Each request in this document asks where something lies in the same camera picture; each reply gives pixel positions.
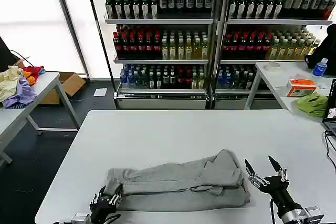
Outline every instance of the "beverage cooler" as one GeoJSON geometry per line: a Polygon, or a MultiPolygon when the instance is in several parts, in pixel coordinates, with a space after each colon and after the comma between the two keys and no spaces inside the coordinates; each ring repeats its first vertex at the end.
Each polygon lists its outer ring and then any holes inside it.
{"type": "MultiPolygon", "coordinates": [[[[104,0],[121,109],[243,109],[258,61],[303,61],[336,0],[104,0]]],[[[100,32],[96,9],[91,0],[100,32]]],[[[255,109],[280,108],[261,82],[255,109]]]]}

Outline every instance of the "gray sweatpants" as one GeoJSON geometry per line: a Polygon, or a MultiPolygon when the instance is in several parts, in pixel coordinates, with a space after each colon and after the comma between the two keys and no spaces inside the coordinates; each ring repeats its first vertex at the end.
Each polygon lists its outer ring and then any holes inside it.
{"type": "Polygon", "coordinates": [[[249,202],[243,174],[227,150],[184,164],[110,169],[105,193],[113,195],[121,183],[123,198],[118,210],[184,212],[240,207],[249,202]]]}

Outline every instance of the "table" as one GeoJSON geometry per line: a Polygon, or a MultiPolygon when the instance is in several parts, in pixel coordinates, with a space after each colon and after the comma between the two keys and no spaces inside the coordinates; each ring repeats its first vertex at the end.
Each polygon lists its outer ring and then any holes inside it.
{"type": "MultiPolygon", "coordinates": [[[[90,213],[109,168],[144,169],[233,151],[261,176],[275,175],[267,155],[288,169],[289,192],[304,207],[318,205],[335,222],[336,174],[318,124],[287,110],[92,110],[73,141],[35,217],[37,224],[90,213]]],[[[198,212],[121,212],[118,223],[270,224],[270,197],[247,184],[251,203],[198,212]]]]}
{"type": "Polygon", "coordinates": [[[8,157],[3,149],[11,142],[14,136],[29,122],[38,131],[77,131],[81,123],[78,120],[73,107],[65,94],[61,83],[59,82],[60,74],[57,72],[44,73],[38,77],[37,82],[31,87],[37,94],[37,98],[24,109],[5,109],[0,108],[0,166],[5,162],[11,163],[12,159],[8,157]],[[33,118],[29,115],[31,111],[43,100],[51,89],[55,88],[66,107],[76,129],[52,129],[39,128],[33,118]]]}
{"type": "Polygon", "coordinates": [[[251,87],[251,92],[247,98],[245,109],[250,109],[259,83],[261,79],[263,79],[283,109],[289,110],[292,114],[301,118],[322,122],[321,118],[315,118],[299,110],[294,102],[294,100],[298,99],[298,97],[287,97],[287,94],[284,92],[284,87],[287,85],[289,79],[293,79],[297,74],[299,74],[313,80],[317,86],[320,84],[324,86],[324,89],[317,88],[316,91],[320,94],[328,96],[331,82],[334,78],[325,76],[315,77],[305,62],[279,62],[279,64],[281,69],[272,72],[267,71],[265,68],[265,66],[268,65],[268,62],[256,63],[257,73],[251,87]]]}

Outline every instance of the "tissue box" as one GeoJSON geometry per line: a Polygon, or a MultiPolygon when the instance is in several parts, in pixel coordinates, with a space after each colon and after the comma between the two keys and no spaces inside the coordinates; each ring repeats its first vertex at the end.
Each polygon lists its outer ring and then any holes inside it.
{"type": "Polygon", "coordinates": [[[289,80],[286,87],[288,97],[304,97],[316,89],[315,83],[306,79],[289,80]]]}

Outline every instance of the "purple cloth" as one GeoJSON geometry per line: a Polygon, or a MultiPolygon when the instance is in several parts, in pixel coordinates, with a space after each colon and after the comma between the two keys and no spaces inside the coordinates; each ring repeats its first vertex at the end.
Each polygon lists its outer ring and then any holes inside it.
{"type": "Polygon", "coordinates": [[[36,97],[37,95],[32,91],[31,87],[29,86],[29,82],[21,74],[17,82],[15,95],[3,101],[2,104],[5,108],[9,108],[10,106],[17,104],[17,103],[28,105],[32,101],[34,101],[36,97]]]}

